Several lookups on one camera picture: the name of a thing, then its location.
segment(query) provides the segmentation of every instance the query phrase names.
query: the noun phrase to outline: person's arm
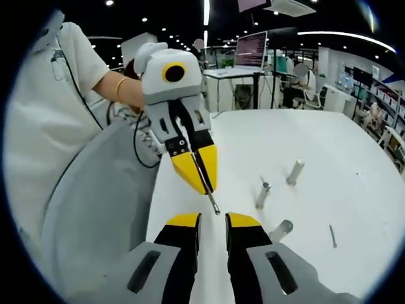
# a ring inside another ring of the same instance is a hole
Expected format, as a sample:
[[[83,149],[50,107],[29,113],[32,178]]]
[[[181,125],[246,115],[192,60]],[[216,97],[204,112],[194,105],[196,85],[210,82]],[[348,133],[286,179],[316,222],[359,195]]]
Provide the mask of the person's arm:
[[[117,96],[117,85],[124,78],[127,79],[121,82]],[[98,95],[111,101],[122,102],[138,108],[143,108],[145,105],[142,94],[142,83],[139,80],[125,77],[114,71],[107,72],[94,86],[93,90],[95,90]]]
[[[76,61],[78,86],[82,95],[85,96],[90,90],[94,90],[107,100],[143,108],[145,102],[141,82],[130,78],[124,80],[120,84],[117,97],[117,85],[127,77],[109,70],[105,62],[93,50],[90,41],[78,25],[66,23],[64,26],[67,26],[67,30],[70,31]]]

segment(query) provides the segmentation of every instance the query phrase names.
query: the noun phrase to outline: computer monitor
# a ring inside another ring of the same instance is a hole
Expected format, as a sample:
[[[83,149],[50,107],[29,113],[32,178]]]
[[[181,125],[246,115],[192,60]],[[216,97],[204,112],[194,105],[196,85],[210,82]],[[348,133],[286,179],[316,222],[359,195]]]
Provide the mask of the computer monitor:
[[[352,69],[349,68],[348,66],[345,66],[345,67],[344,67],[344,72],[347,73],[347,74],[349,74],[349,75],[352,75]]]
[[[266,4],[267,0],[238,0],[239,13]]]
[[[353,68],[353,79],[364,84],[366,87],[371,87],[373,84],[373,76],[359,68]]]
[[[235,66],[262,70],[266,54],[266,39],[267,32],[239,38],[236,45]]]

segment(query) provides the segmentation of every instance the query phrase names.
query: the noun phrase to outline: white shirt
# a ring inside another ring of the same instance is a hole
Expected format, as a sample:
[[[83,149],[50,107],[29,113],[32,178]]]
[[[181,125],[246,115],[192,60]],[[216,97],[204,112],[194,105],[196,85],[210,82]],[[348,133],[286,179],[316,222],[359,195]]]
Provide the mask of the white shirt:
[[[308,80],[308,73],[304,77],[300,77],[299,83],[304,86],[308,86],[309,89],[305,91],[305,95],[309,100],[313,100],[315,98],[316,93],[316,78],[314,73],[309,70],[309,80]]]
[[[79,26],[64,23],[60,46],[82,96],[109,71]],[[10,97],[4,176],[20,232],[40,247],[46,206],[59,178],[101,129],[73,85],[58,41],[28,54]]]

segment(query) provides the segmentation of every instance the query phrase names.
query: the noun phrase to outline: metal rod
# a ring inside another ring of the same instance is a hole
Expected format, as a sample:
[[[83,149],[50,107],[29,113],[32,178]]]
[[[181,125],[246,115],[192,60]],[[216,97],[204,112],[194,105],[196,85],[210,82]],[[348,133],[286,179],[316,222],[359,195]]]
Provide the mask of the metal rod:
[[[220,207],[218,207],[218,205],[216,204],[213,193],[211,192],[210,188],[208,187],[207,182],[204,180],[203,173],[201,172],[201,168],[198,167],[198,166],[196,166],[196,167],[197,167],[197,170],[199,172],[201,182],[204,185],[205,190],[207,191],[209,201],[211,202],[211,204],[212,204],[212,206],[214,208],[215,214],[216,215],[221,214]]]
[[[288,233],[292,231],[292,222],[290,220],[283,220],[280,225],[268,237],[273,243],[279,243]]]
[[[297,160],[294,168],[292,168],[292,171],[290,173],[290,176],[287,177],[287,184],[290,186],[295,186],[297,183],[297,179],[299,175],[301,174],[302,168],[304,168],[305,163],[302,160]]]
[[[332,235],[333,248],[336,248],[337,245],[336,245],[335,234],[333,233],[332,225],[329,225],[329,229],[330,229],[330,233],[331,233],[331,235]]]
[[[259,196],[256,200],[256,209],[263,209],[265,206],[265,201],[269,195],[271,185],[268,182],[264,182],[261,186]]]

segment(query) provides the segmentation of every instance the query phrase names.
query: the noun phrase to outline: white table surface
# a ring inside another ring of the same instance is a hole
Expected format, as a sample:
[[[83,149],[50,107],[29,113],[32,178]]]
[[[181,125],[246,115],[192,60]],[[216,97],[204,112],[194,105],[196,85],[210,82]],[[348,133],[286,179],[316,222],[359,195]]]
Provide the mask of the white table surface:
[[[317,269],[320,282],[362,298],[372,291],[405,232],[405,185],[378,144],[343,114],[324,111],[224,112],[212,119],[212,127],[218,147],[214,197],[221,215],[175,173],[165,154],[147,230],[147,240],[154,241],[175,215],[202,213],[190,303],[234,303],[227,272],[227,212],[251,215],[267,232],[291,220],[294,229],[282,242]],[[306,165],[291,188],[285,178],[298,158]],[[272,190],[257,211],[260,175]]]

